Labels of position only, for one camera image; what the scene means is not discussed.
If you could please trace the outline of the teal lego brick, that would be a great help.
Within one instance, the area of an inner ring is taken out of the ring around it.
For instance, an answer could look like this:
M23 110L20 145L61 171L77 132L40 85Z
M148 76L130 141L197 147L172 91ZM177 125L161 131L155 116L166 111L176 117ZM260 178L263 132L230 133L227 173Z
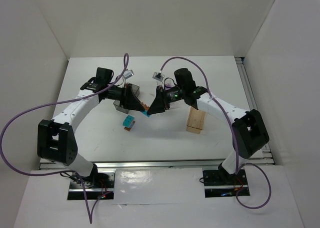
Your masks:
M125 127L125 126L128 126L131 122L135 121L135 118L131 115L127 115L126 118L124 119L122 125Z
M147 110L141 111L141 113L144 114L144 115L147 116L147 117L150 117L150 116L151 116L150 114L148 114L148 111L147 111Z

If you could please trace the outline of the purple lego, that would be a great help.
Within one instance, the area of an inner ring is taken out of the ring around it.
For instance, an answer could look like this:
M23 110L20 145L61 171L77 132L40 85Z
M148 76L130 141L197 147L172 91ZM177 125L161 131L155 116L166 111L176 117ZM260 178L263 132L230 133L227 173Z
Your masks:
M167 79L164 83L165 83L165 87L168 87L168 88L172 88L175 85L171 79Z

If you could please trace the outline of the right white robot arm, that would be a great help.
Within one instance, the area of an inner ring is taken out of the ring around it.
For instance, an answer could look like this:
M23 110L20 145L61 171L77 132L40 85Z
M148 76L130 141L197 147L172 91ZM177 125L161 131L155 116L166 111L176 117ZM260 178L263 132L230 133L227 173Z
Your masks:
M237 108L210 95L206 88L196 85L187 68L176 70L174 76L174 87L164 89L161 85L157 86L155 99L147 114L164 113L171 103L183 100L192 108L231 125L234 149L218 166L217 172L224 183L230 182L235 179L236 170L270 140L261 114L255 109L246 111Z

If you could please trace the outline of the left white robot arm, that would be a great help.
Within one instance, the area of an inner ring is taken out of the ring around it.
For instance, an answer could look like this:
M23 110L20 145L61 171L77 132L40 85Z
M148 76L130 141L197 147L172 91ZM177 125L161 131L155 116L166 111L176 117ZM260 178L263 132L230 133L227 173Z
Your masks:
M118 101L123 109L145 110L132 84L127 83L124 87L111 85L113 75L110 69L97 68L96 75L80 88L76 101L51 120L40 121L37 129L37 155L62 164L92 186L108 184L109 176L98 172L95 163L78 153L75 131L79 124L104 99Z

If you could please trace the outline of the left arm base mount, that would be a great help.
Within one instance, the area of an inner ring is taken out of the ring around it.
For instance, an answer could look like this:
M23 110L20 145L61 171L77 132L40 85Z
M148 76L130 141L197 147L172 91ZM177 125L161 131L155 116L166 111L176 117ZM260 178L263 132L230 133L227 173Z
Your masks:
M60 173L60 176L69 179L68 201L88 200L113 200L115 186L115 172L99 173L97 178L91 180L89 177L82 177L85 193L80 178L75 173Z

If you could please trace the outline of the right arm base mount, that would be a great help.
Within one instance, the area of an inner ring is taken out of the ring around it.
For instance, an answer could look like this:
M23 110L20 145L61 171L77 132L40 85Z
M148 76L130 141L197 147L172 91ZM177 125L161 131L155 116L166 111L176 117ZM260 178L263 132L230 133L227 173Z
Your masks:
M238 191L239 196L250 196L245 170L226 180L220 177L218 170L203 170L199 182L204 185L206 198L235 197Z

